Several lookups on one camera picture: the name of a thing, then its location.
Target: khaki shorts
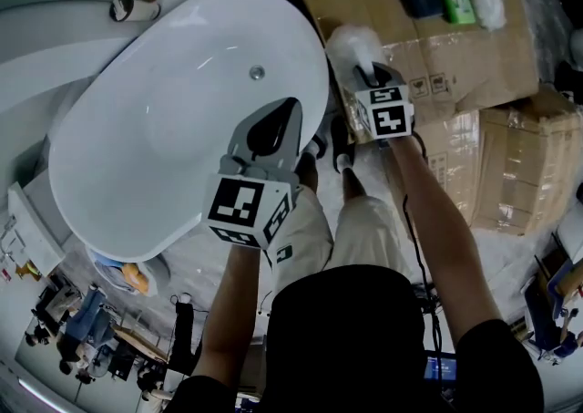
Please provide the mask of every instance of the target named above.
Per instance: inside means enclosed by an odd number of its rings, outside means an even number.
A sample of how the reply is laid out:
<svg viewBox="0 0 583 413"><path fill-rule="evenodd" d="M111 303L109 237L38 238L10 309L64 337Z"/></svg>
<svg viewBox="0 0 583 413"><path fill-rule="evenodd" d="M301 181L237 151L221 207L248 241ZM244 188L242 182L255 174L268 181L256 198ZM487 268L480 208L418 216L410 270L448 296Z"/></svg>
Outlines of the khaki shorts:
<svg viewBox="0 0 583 413"><path fill-rule="evenodd" d="M370 196L344 205L334 240L318 197L304 187L268 250L273 292L343 265L379 265L407 276L409 269L395 243L391 213L384 202Z"/></svg>

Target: cardboard box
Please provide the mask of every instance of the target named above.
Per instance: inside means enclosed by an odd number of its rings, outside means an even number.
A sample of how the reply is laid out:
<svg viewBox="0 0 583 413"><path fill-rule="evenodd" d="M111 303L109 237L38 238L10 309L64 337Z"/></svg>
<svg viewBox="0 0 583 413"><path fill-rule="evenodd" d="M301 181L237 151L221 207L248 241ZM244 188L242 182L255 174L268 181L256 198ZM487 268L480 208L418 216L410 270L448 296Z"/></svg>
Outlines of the cardboard box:
<svg viewBox="0 0 583 413"><path fill-rule="evenodd" d="M417 129L427 149L427 163L468 224L474 216L480 171L479 113L477 110ZM404 184L390 149L382 150L384 171L401 219Z"/></svg>
<svg viewBox="0 0 583 413"><path fill-rule="evenodd" d="M512 234L557 221L573 192L581 128L572 103L542 87L480 113L484 135L473 226Z"/></svg>
<svg viewBox="0 0 583 413"><path fill-rule="evenodd" d="M409 84L420 127L456 113L493 107L537 92L537 67L521 0L505 0L506 26L488 32L443 17L412 19L401 0L303 0L324 42L343 24L369 26L388 64ZM341 89L358 142L370 135L352 94Z"/></svg>

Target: floor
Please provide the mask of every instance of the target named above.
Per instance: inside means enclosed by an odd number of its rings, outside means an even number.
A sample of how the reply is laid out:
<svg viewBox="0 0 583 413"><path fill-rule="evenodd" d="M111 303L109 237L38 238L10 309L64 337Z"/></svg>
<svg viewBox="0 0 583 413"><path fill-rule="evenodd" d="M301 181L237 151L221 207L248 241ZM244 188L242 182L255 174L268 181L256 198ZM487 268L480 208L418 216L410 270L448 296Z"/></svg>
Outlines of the floor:
<svg viewBox="0 0 583 413"><path fill-rule="evenodd" d="M539 73L543 81L553 79L556 63L568 57L567 41L570 32L570 23L560 8L558 0L524 0L529 16L531 31L537 49ZM333 113L333 103L329 105L329 120ZM342 184L340 176L332 168L332 150L319 161L320 174L319 197L328 218L332 232L336 228L338 213L343 206ZM394 217L394 225L399 237L399 245L403 250L405 260L413 271L412 281L419 281L421 274L415 260L414 248L408 240L401 223L380 162L377 148L373 144L359 146L356 155L355 172L370 195L386 201ZM473 230L486 279L500 308L502 316L511 320L522 313L525 304L518 289L526 278L536 269L533 259L534 253L542 253L549 242L550 231L554 227L526 237L504 235L486 230ZM108 292L109 301L122 314L125 311L137 316L140 323L152 334L156 341L161 336L164 339L171 337L175 321L174 307L169 299L173 294L188 292L193 296L195 308L205 311L210 308L212 299L222 276L227 259L229 246L219 242L213 236L200 230L194 230L171 245L164 252L172 278L168 288L158 296L147 298L144 296L128 296L113 289L100 279L85 255L85 248L79 242L69 244L68 254L61 265L61 270L85 292L90 282L103 285ZM260 290L258 309L262 314L257 317L255 336L257 339L266 333L271 307L271 270L266 260L261 262ZM357 315L347 315L357 324ZM193 331L193 345L198 343L206 313L195 314ZM451 340L442 324L444 332L444 350L453 349Z"/></svg>

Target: black and white marker cube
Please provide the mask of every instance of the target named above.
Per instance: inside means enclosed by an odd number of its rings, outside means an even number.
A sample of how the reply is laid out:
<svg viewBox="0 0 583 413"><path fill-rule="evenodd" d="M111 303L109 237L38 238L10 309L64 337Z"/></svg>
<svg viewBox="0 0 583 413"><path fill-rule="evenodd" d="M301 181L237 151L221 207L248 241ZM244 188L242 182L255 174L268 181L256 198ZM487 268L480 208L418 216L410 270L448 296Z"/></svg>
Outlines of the black and white marker cube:
<svg viewBox="0 0 583 413"><path fill-rule="evenodd" d="M292 209L289 183L215 174L202 221L224 242L266 250Z"/></svg>
<svg viewBox="0 0 583 413"><path fill-rule="evenodd" d="M374 139L411 134L414 106L409 101L409 87L406 84L361 90L355 96L361 122Z"/></svg>

